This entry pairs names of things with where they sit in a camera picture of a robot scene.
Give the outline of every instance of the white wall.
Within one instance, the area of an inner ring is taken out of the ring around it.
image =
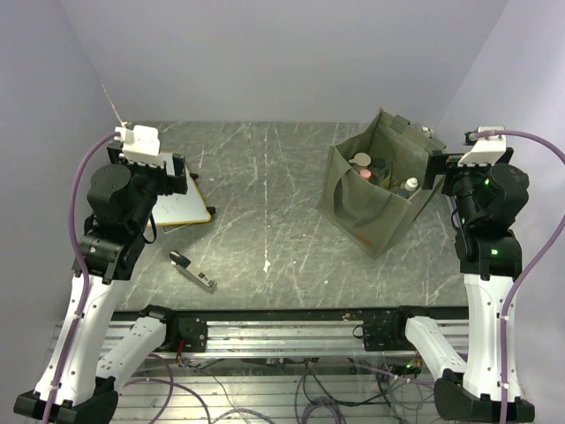
[[[0,2],[4,424],[23,422],[12,413],[13,403],[38,381],[55,322],[69,301],[72,250],[66,211],[72,176],[90,145],[116,124],[57,0]],[[99,155],[95,162],[100,165],[102,160],[107,161]],[[87,212],[84,186],[79,192],[79,229]]]
[[[61,0],[127,120],[435,123],[507,0]]]
[[[505,125],[536,133],[565,150],[565,2],[511,0],[438,125],[453,151],[463,132]],[[509,140],[512,163],[530,174],[530,201],[516,236],[529,261],[565,211],[565,167],[528,140]],[[565,398],[565,236],[532,271],[518,294],[518,366],[538,424],[563,422]]]

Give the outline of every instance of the black cable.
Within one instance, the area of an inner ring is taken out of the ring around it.
[[[348,407],[356,407],[356,406],[361,406],[361,405],[383,405],[383,402],[373,402],[374,399],[378,399],[378,398],[382,398],[382,393],[379,393],[378,395],[372,396],[368,399],[365,399],[361,402],[352,402],[352,401],[347,401],[347,400],[338,400],[335,397],[333,397],[324,387],[324,385],[321,383],[321,381],[318,379],[318,377],[316,376],[316,374],[311,370],[308,369],[306,371],[306,374],[304,376],[304,378],[302,379],[302,390],[304,391],[304,394],[306,396],[306,398],[308,399],[308,401],[310,403],[312,403],[313,401],[310,399],[310,397],[308,396],[308,393],[306,393],[306,377],[308,375],[312,375],[312,377],[314,378],[314,380],[316,380],[316,382],[318,383],[318,385],[320,386],[320,388],[322,389],[322,391],[326,394],[326,396],[328,396],[328,398],[334,402],[337,405],[341,405],[341,406],[348,406]]]
[[[355,330],[358,329],[359,327],[361,327],[361,329],[363,329],[363,324],[357,324],[352,331],[353,336],[358,339],[358,340],[363,340],[365,338],[364,335],[358,336],[357,334],[355,334]]]
[[[458,229],[458,227],[456,227],[456,223],[453,221],[453,218],[455,217],[456,213],[457,213],[457,208],[453,209],[453,212],[451,212],[451,219],[450,219],[451,226],[453,227],[453,229],[455,231],[457,231],[457,229]]]
[[[206,368],[208,368],[208,367],[212,367],[213,365],[217,364],[218,362],[222,362],[223,360],[224,360],[223,358],[220,358],[220,359],[218,359],[218,360],[213,360],[212,362],[210,362],[209,364],[205,365],[204,367],[199,367],[199,366],[194,366],[194,365],[191,365],[190,367],[196,368],[196,369],[198,369],[199,371],[202,371],[203,369],[206,369]]]
[[[146,245],[152,245],[157,240],[157,226],[155,225],[155,219],[153,218],[153,214],[149,216],[149,221],[151,222],[151,230],[153,230],[153,240],[149,241],[145,238],[143,234],[141,237]]]

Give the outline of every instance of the scratched table surface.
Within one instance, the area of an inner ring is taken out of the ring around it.
[[[328,146],[363,131],[343,123],[153,122],[163,150],[186,156],[210,223],[146,246],[118,309],[462,305],[463,277],[444,196],[436,195],[406,239],[377,260],[315,209]],[[178,250],[217,282],[208,293],[180,275]]]

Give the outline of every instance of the jar lid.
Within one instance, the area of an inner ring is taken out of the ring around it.
[[[367,153],[357,153],[353,156],[353,159],[350,160],[350,163],[355,163],[359,166],[369,166],[369,163],[371,163],[371,156]]]
[[[414,177],[408,178],[404,184],[404,188],[409,192],[415,191],[418,188],[418,179]]]

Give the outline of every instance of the bag handle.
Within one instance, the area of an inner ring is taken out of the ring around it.
[[[429,155],[434,150],[443,150],[446,148],[446,145],[438,139],[435,139],[434,137],[428,139],[424,134],[420,133],[415,128],[412,128],[410,126],[410,121],[405,117],[401,117],[400,115],[396,115],[392,119],[390,128],[392,128],[399,134],[406,135],[410,140],[423,148]]]
[[[365,203],[362,208],[356,208],[350,202],[352,193],[350,192],[350,185],[347,183],[348,180],[350,181],[350,178],[359,178],[360,180],[361,177],[350,167],[341,155],[339,155],[339,159],[341,160],[335,161],[338,176],[335,179],[334,186],[330,188],[330,191],[333,193],[331,198],[333,201],[334,215],[342,223],[350,227],[368,223],[380,214],[387,203],[387,200],[383,199],[383,195],[379,193],[379,190],[387,192],[387,199],[391,196],[391,193],[384,188],[372,185],[368,181],[361,180],[361,184],[358,184],[358,187],[364,187],[363,192],[356,193],[356,195],[365,198]]]

